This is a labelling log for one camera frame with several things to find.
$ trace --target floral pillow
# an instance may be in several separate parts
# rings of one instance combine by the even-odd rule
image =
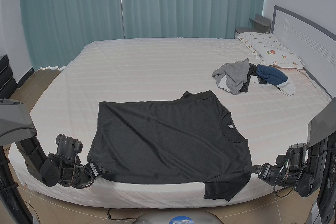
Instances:
[[[271,33],[240,33],[236,35],[263,65],[302,69],[305,65]]]

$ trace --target bed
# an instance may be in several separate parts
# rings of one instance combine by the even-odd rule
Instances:
[[[334,51],[326,48],[329,43],[320,43],[320,52],[316,49],[310,54],[300,52],[295,46],[307,46],[307,40],[318,44],[331,33],[324,33],[297,16],[275,7],[272,27],[274,35],[310,67],[307,70],[313,79],[305,70],[282,69],[296,85],[293,96],[282,94],[273,85],[250,83],[249,91],[238,95],[216,86],[211,74],[222,64],[245,58],[259,63],[238,39],[144,38],[88,44],[56,77],[31,111],[42,148],[46,153],[56,152],[56,136],[60,133],[72,136],[82,141],[83,151],[79,157],[86,163],[97,128],[99,101],[174,100],[185,91],[211,90],[231,111],[239,132],[249,139],[252,164],[274,162],[289,145],[307,140],[309,121],[331,100],[330,96],[336,95],[335,82],[325,83],[329,71],[323,73],[316,67],[318,63],[310,59],[323,52],[320,47],[336,55],[336,37],[328,36],[330,40],[327,40],[333,42]],[[298,38],[298,33],[305,39]],[[335,72],[336,61],[332,61],[332,66],[330,72]],[[204,199],[204,183],[200,182],[140,185],[99,178],[87,189],[65,189],[60,185],[49,188],[28,174],[16,147],[11,149],[9,159],[20,182],[28,188],[60,200],[95,207],[212,207],[249,201],[272,192],[272,187],[255,174],[229,202]]]

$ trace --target round blue sticker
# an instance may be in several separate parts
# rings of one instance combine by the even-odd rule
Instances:
[[[173,218],[169,224],[195,224],[191,218],[180,216]]]

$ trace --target tile floor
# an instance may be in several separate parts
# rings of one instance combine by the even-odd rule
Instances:
[[[60,72],[58,70],[38,70],[21,88],[12,95],[12,99],[23,101],[31,110],[44,90],[50,85]],[[10,166],[16,182],[14,169]],[[132,223],[132,220],[113,221],[107,218],[107,208],[96,208],[72,204],[31,191],[19,183],[19,191],[24,201],[31,204],[36,210],[41,224],[123,224]],[[195,208],[187,210],[203,210],[214,213],[225,224],[302,224],[306,221],[308,212],[317,192],[308,198],[302,198],[292,193],[285,198],[276,198],[273,193],[237,205]],[[112,209],[112,218],[137,218],[141,214],[159,209]],[[0,203],[0,216],[3,224],[14,223]]]

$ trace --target black t-shirt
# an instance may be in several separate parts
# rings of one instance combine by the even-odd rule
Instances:
[[[229,201],[250,180],[247,139],[211,92],[174,101],[99,103],[88,161],[104,179],[133,184],[204,182],[207,199]]]

